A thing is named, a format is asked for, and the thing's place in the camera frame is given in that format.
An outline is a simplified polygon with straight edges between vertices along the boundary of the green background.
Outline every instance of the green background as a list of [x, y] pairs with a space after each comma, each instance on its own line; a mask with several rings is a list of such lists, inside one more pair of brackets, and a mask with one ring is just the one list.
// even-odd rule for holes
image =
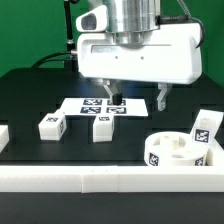
[[[206, 28], [201, 47], [203, 72], [224, 87], [223, 0], [185, 0], [194, 17]], [[162, 14], [183, 14], [176, 0], [162, 0]], [[88, 10], [87, 0], [71, 5], [75, 18]], [[8, 1], [0, 3], [0, 76], [13, 68], [30, 67], [40, 58], [66, 50], [63, 0]], [[63, 66], [61, 63], [49, 67]]]

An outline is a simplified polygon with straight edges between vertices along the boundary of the cylindrical holder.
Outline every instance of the cylindrical holder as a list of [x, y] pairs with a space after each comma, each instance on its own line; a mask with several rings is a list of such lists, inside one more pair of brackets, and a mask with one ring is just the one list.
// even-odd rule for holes
[[108, 9], [107, 31], [117, 44], [141, 44], [143, 32], [155, 29], [154, 0], [103, 0]]

